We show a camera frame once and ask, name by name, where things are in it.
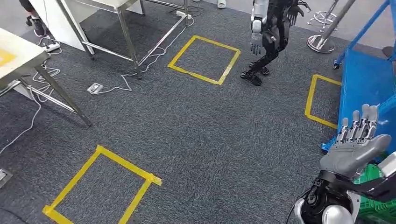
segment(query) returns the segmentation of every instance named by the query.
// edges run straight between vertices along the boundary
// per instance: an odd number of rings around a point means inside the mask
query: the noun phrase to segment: green crate
[[[382,176],[382,172],[377,166],[368,165],[365,170],[365,175],[362,175],[360,179],[361,182],[373,180]],[[374,203],[374,211],[372,210],[371,203],[368,201],[372,201]],[[359,211],[359,216],[370,221],[375,221],[379,224],[394,224],[396,223],[396,200],[392,200],[390,202],[382,203],[373,201],[364,197],[361,197],[361,209],[362,213]]]

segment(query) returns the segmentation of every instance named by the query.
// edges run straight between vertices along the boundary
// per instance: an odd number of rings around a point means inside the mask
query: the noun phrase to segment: white table top
[[[127,3],[131,0],[75,0],[75,1],[87,4],[87,5],[91,5],[91,6],[98,6],[97,4],[90,4],[90,2],[96,2],[96,3],[110,6],[113,8],[120,8],[125,3]]]
[[[10,75],[22,66],[38,66],[49,57],[41,47],[1,28],[0,49],[15,56],[11,61],[0,65],[0,79]]]

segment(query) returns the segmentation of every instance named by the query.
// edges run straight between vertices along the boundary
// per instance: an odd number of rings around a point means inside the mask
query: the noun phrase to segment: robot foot
[[[240,75],[241,78],[246,79],[247,81],[251,82],[255,86],[260,86],[262,81],[259,77],[257,77],[255,74],[249,72],[249,71],[244,71]]]
[[[256,62],[252,62],[252,63],[250,63],[249,68],[252,69],[255,65],[256,65]],[[262,74],[263,76],[267,76],[270,74],[269,69],[267,69],[267,67],[265,67],[265,66],[263,66],[261,69],[259,69],[258,72],[260,74]]]

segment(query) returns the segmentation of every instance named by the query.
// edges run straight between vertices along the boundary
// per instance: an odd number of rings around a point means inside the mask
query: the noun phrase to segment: gray carpet
[[[147,52],[178,19],[167,13],[167,7],[145,5],[146,17],[127,13],[140,52]],[[86,89],[94,82],[106,88],[124,87],[120,75],[133,72],[131,65],[102,52],[91,61],[84,52],[62,45],[64,52],[48,65],[61,69],[56,80],[94,127],[85,127],[77,116],[56,105],[43,104],[34,129],[0,156],[0,167],[14,174],[0,190],[0,207],[29,224],[52,223],[42,208],[52,203],[101,144],[162,178],[163,185],[151,185],[133,213],[142,223],[284,222],[295,197],[318,173],[320,144],[335,134],[304,116],[311,77],[320,74],[340,81],[341,71],[332,70],[332,61],[347,42],[334,39],[334,53],[317,54],[305,44],[314,33],[292,28],[288,48],[268,66],[271,75],[263,77],[261,87],[254,87],[239,77],[257,59],[248,47],[250,15],[219,11],[206,2],[200,6],[204,13],[143,80],[127,78],[131,92],[91,96]],[[99,11],[82,26],[93,43],[126,53],[115,14]],[[167,68],[193,35],[241,50],[221,86]],[[32,33],[25,38],[37,41]],[[229,56],[218,52],[223,49],[208,50],[209,45],[201,44],[191,46],[178,65],[215,76]],[[339,88],[321,86],[312,114],[335,122]],[[16,92],[0,98],[0,147],[29,126],[36,107]],[[77,224],[117,223],[141,182],[137,175],[101,158],[56,210]],[[18,222],[0,210],[0,223]]]

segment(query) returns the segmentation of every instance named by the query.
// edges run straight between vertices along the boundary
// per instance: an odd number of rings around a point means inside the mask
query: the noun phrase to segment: floor marking
[[[313,94],[315,93],[316,81],[317,81],[318,78],[323,79],[323,80],[325,80],[327,82],[330,82],[330,83],[333,83],[333,84],[341,86],[341,82],[335,81],[333,79],[330,79],[330,78],[327,78],[327,77],[324,77],[324,76],[321,76],[321,75],[318,75],[318,74],[313,75],[312,76],[312,80],[311,80],[310,90],[309,90],[309,93],[308,93],[307,105],[305,107],[305,115],[309,119],[317,121],[320,124],[323,124],[323,125],[326,125],[326,126],[329,126],[329,127],[337,129],[337,124],[331,123],[331,122],[329,122],[327,120],[324,120],[324,119],[321,119],[321,118],[318,118],[316,116],[311,115],[311,106],[312,106]]]
[[[228,64],[228,66],[226,67],[226,69],[224,70],[223,74],[221,75],[221,77],[220,77],[220,79],[219,79],[218,81],[213,80],[213,79],[210,79],[210,78],[207,78],[207,77],[205,77],[205,76],[203,76],[203,75],[200,75],[200,74],[198,74],[198,73],[195,73],[195,72],[187,71],[187,70],[185,70],[185,69],[183,69],[183,68],[180,68],[180,67],[178,67],[178,66],[175,65],[176,61],[177,61],[177,60],[181,57],[181,55],[187,50],[187,48],[194,42],[195,39],[200,39],[200,40],[202,40],[202,41],[209,42],[209,43],[215,44],[215,45],[217,45],[217,46],[220,46],[220,47],[227,48],[227,49],[230,49],[230,50],[235,51],[235,55],[234,55],[233,58],[231,59],[231,62]],[[240,50],[237,49],[237,48],[233,48],[233,47],[230,47],[230,46],[228,46],[228,45],[225,45],[225,44],[222,44],[222,43],[219,43],[219,42],[216,42],[216,41],[212,41],[212,40],[209,40],[209,39],[207,39],[207,38],[204,38],[204,37],[201,37],[201,36],[198,36],[198,35],[194,35],[194,36],[192,36],[192,38],[182,47],[182,49],[176,54],[176,56],[175,56],[175,57],[172,59],[172,61],[168,64],[168,67],[169,67],[169,68],[172,68],[172,69],[174,69],[174,70],[180,71],[180,72],[182,72],[182,73],[186,73],[186,74],[189,74],[189,75],[191,75],[191,76],[194,76],[195,78],[202,79],[202,80],[207,81],[207,82],[209,82],[209,83],[221,85],[221,84],[223,84],[223,82],[224,82],[224,80],[226,79],[227,75],[230,73],[230,70],[231,70],[231,68],[234,66],[234,64],[235,64],[236,60],[238,59],[239,55],[240,55]]]
[[[0,66],[5,65],[6,63],[12,61],[14,58],[15,55],[0,48]]]
[[[73,222],[64,217],[62,214],[55,210],[55,207],[64,199],[64,197],[70,192],[70,190],[76,185],[79,179],[84,175],[84,173],[88,170],[88,168],[93,164],[93,162],[98,158],[99,155],[104,155],[111,160],[115,161],[116,163],[122,165],[123,167],[127,168],[128,170],[136,173],[137,175],[146,179],[143,185],[140,187],[139,191],[136,193],[135,197],[133,198],[131,204],[125,210],[122,218],[119,220],[118,224],[126,224],[128,219],[131,217],[133,211],[137,207],[138,203],[142,199],[144,193],[149,188],[151,183],[155,183],[158,186],[162,185],[162,180],[151,173],[148,173],[139,167],[135,166],[134,164],[128,162],[127,160],[121,158],[120,156],[110,152],[109,150],[105,149],[102,146],[97,146],[96,151],[94,154],[85,162],[83,167],[77,172],[77,174],[70,180],[70,182],[66,185],[66,187],[59,193],[59,195],[55,198],[51,205],[45,205],[42,209],[42,212],[50,217],[52,220],[57,222],[58,224],[72,224]]]

